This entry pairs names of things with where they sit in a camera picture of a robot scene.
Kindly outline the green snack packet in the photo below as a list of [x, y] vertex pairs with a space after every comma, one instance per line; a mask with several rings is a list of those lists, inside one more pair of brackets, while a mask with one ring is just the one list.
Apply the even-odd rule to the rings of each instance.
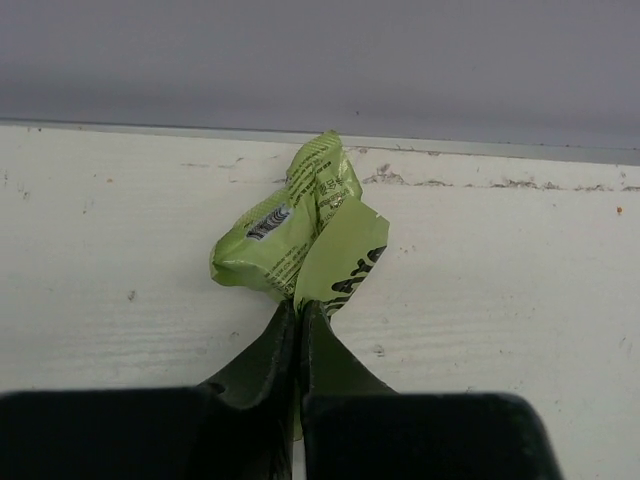
[[389, 221], [362, 200], [362, 187], [340, 136], [305, 143], [282, 188], [245, 212], [215, 244], [212, 279], [292, 301], [344, 307], [388, 243]]

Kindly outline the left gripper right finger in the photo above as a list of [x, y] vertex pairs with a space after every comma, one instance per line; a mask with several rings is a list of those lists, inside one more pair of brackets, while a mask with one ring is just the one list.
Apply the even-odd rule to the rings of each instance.
[[309, 479], [560, 479], [543, 422], [507, 393], [400, 394], [302, 311], [301, 422]]

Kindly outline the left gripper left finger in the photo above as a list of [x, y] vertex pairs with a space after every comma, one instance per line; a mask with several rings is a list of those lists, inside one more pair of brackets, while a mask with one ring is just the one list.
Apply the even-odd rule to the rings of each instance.
[[289, 479], [297, 327], [263, 333], [197, 385], [1, 397], [4, 479]]

